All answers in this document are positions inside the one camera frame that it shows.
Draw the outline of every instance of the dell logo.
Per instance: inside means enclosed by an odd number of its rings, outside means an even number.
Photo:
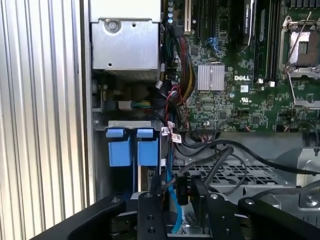
[[[244,75],[242,75],[242,76],[235,75],[235,76],[234,76],[234,80],[235,80],[235,81],[250,81],[250,78],[249,78],[248,75],[247,75],[247,76],[244,76]]]

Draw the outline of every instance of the yellow wire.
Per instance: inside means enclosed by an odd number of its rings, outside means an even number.
[[[185,94],[182,98],[182,101],[185,102],[187,99],[188,99],[188,95],[191,93],[191,90],[192,90],[192,83],[193,83],[193,74],[192,74],[192,68],[191,68],[191,65],[189,65],[189,71],[190,71],[190,76],[189,76],[189,84],[188,84],[188,87],[185,91]]]

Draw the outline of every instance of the screw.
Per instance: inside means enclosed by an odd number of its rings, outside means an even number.
[[[218,199],[219,197],[218,197],[217,194],[211,194],[211,195],[210,195],[210,198],[212,198],[212,199]]]
[[[110,21],[108,23],[109,30],[114,31],[117,29],[118,25],[115,21]]]
[[[115,197],[114,199],[111,200],[111,202],[112,202],[113,204],[115,204],[115,203],[120,202],[120,199],[117,198],[117,197]]]
[[[246,203],[246,204],[249,204],[249,205],[255,204],[255,202],[252,201],[251,199],[246,199],[246,200],[245,200],[245,203]]]
[[[287,68],[288,73],[293,73],[294,69],[291,66],[288,66]]]
[[[229,93],[229,97],[231,98],[231,99],[233,99],[234,97],[235,97],[235,93],[232,91],[232,92],[230,92]]]
[[[149,199],[149,198],[152,198],[152,194],[147,193],[146,195],[144,195],[144,197],[145,197],[145,198],[148,198],[148,199]]]
[[[313,195],[306,196],[306,201],[307,201],[307,204],[311,207],[314,207],[319,203],[318,199],[316,199],[315,196]]]

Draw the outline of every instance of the chip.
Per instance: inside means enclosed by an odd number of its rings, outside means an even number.
[[[190,54],[193,56],[198,56],[199,50],[197,47],[192,47],[190,50]]]
[[[258,116],[253,116],[252,117],[252,123],[253,124],[258,124],[259,123],[259,117]]]
[[[226,118],[227,118],[227,113],[226,113],[225,111],[221,111],[221,112],[219,113],[219,118],[220,118],[220,119],[226,119]]]

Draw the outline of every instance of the aluminum panel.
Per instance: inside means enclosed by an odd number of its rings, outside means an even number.
[[[30,239],[95,200],[79,2],[0,0],[2,240]]]

